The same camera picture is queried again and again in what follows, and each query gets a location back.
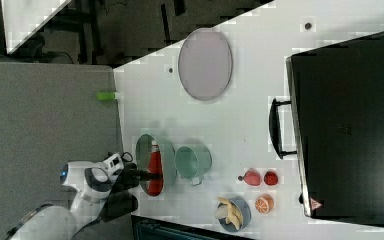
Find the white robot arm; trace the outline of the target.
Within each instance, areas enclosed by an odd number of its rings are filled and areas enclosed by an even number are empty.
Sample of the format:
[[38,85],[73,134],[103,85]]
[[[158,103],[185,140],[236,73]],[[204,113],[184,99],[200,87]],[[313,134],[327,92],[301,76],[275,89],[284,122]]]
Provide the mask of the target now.
[[89,226],[137,210],[138,201],[128,191],[160,177],[138,169],[119,153],[100,162],[68,162],[60,171],[60,183],[74,191],[69,204],[36,208],[7,232],[5,240],[72,240]]

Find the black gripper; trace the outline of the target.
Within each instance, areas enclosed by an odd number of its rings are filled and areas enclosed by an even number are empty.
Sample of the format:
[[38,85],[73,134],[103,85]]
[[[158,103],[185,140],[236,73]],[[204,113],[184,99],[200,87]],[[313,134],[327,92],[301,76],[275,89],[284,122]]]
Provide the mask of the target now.
[[[129,192],[129,189],[137,187],[139,181],[150,181],[157,178],[155,173],[136,169],[136,164],[128,163],[118,176],[101,212],[101,219],[104,222],[115,220],[135,211],[138,208],[138,201]],[[133,176],[134,170],[136,170],[136,177]]]

